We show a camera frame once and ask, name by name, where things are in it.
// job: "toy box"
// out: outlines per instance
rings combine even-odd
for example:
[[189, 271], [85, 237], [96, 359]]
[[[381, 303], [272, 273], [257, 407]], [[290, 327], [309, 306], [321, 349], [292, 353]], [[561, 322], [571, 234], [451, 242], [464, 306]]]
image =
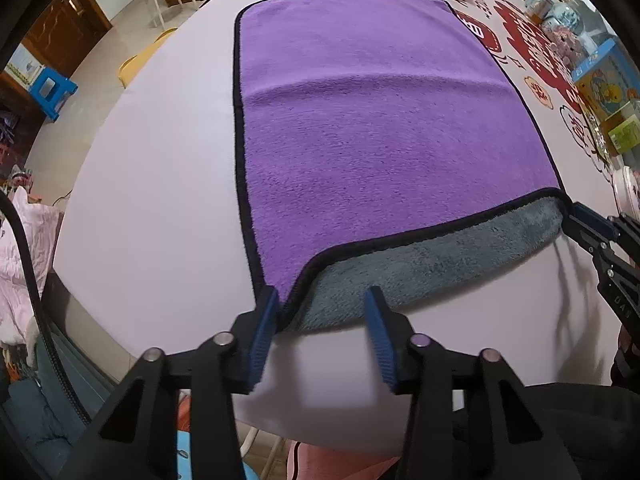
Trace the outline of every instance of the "toy box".
[[629, 99], [640, 97], [640, 75], [613, 39], [601, 44], [572, 73], [578, 92], [599, 120], [617, 112]]

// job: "gray towel underside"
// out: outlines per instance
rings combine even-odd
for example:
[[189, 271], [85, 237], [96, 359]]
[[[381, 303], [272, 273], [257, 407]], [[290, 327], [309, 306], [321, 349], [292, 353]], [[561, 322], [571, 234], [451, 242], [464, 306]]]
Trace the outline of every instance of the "gray towel underside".
[[289, 331], [334, 328], [364, 317], [364, 293], [379, 285], [392, 308], [512, 266], [556, 238], [562, 203], [542, 198], [460, 231], [328, 266], [314, 280]]

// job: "white table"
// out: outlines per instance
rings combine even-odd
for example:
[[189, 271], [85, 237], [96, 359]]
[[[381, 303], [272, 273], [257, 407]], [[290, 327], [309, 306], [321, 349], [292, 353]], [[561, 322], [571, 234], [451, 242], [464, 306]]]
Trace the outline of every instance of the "white table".
[[[234, 184], [231, 88], [234, 20], [255, 1], [212, 0], [169, 38], [98, 131], [66, 208], [54, 268], [134, 355], [194, 348], [254, 307]], [[527, 51], [525, 41], [508, 40], [519, 31], [503, 25], [495, 7], [509, 7], [504, 2], [449, 1], [494, 42], [569, 195], [616, 214], [606, 174], [582, 145], [584, 122], [554, 88], [559, 80], [542, 77], [545, 66], [553, 70], [543, 45], [527, 37]], [[113, 179], [121, 168], [136, 168], [126, 190]], [[596, 283], [590, 256], [561, 236], [492, 281], [425, 301], [409, 317], [448, 348], [499, 349], [525, 383], [606, 383], [620, 325]], [[262, 383], [235, 407], [239, 419], [287, 438], [398, 452], [408, 400], [383, 386], [358, 327], [278, 336]]]

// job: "yellow chair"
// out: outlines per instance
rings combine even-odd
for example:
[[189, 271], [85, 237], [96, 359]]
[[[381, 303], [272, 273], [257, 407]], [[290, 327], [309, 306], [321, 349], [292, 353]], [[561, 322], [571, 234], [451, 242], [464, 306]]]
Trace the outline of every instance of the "yellow chair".
[[158, 50], [162, 46], [166, 39], [176, 30], [178, 29], [175, 27], [168, 28], [166, 31], [160, 34], [160, 36], [158, 36], [158, 38], [152, 44], [150, 44], [148, 47], [146, 47], [145, 50], [140, 52], [140, 54], [130, 57], [120, 66], [120, 68], [118, 69], [118, 79], [120, 79], [123, 88], [126, 88], [129, 84], [131, 84], [131, 81], [133, 81], [133, 78], [135, 78], [138, 72], [140, 72], [140, 69], [145, 65], [147, 61], [149, 61], [151, 56], [156, 53], [156, 50]]

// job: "metal screw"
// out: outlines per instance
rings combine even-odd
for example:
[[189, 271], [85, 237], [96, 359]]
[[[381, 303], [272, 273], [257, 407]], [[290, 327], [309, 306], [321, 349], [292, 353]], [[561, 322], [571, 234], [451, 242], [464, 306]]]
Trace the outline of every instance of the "metal screw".
[[152, 363], [153, 361], [158, 361], [161, 355], [162, 355], [161, 349], [152, 347], [145, 350], [145, 353], [142, 354], [142, 358], [145, 361], [149, 361], [150, 363]]
[[490, 363], [497, 363], [500, 359], [502, 359], [502, 355], [494, 348], [486, 348], [482, 350], [482, 357], [485, 361], [489, 361]]
[[431, 338], [429, 338], [426, 334], [415, 333], [411, 336], [411, 344], [417, 346], [418, 348], [425, 348], [425, 346], [429, 346], [431, 344]]
[[213, 342], [218, 346], [230, 345], [235, 339], [235, 336], [231, 332], [218, 332], [213, 336]]

